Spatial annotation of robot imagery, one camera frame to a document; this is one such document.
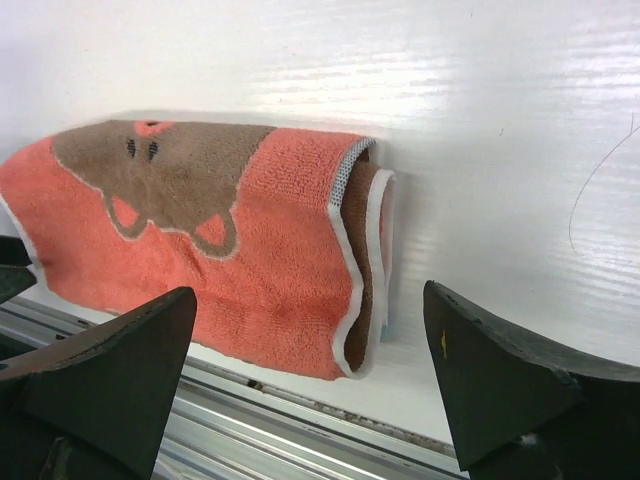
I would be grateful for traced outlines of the red bear towel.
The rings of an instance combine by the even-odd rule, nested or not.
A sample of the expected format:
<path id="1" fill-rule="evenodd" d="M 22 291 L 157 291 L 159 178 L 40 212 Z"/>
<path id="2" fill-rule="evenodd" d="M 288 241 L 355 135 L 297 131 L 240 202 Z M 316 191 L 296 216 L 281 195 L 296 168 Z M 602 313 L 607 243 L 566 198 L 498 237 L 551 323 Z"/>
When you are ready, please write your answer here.
<path id="1" fill-rule="evenodd" d="M 126 312 L 178 286 L 192 339 L 333 381 L 372 369 L 388 321 L 392 171 L 370 138 L 207 122 L 109 120 L 1 166 L 1 204 L 46 288 Z"/>

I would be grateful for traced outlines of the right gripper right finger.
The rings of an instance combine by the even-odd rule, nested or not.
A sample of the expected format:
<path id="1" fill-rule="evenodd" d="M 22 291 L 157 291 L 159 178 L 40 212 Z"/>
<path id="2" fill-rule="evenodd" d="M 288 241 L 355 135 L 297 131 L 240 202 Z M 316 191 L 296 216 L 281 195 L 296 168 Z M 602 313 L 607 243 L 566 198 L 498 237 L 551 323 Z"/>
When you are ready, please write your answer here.
<path id="1" fill-rule="evenodd" d="M 473 479 L 636 479 L 639 369 L 575 350 L 428 281 L 426 337 Z"/>

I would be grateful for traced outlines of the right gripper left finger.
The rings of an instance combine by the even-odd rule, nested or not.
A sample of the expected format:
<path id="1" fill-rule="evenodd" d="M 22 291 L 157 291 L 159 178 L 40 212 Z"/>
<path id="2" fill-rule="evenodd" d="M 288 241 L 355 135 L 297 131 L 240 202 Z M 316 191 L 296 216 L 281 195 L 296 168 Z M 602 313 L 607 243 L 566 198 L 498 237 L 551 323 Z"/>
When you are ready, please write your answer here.
<path id="1" fill-rule="evenodd" d="M 3 360 L 2 478 L 151 478 L 195 315 L 179 287 Z"/>

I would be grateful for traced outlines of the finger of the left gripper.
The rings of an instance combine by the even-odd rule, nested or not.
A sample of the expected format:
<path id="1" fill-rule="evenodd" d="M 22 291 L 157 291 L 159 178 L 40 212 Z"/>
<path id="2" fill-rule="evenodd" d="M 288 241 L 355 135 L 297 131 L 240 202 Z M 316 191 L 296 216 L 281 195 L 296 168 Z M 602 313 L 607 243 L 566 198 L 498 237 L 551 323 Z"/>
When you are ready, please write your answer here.
<path id="1" fill-rule="evenodd" d="M 0 238 L 0 302 L 13 299 L 37 283 L 29 270 L 32 261 L 20 238 Z"/>

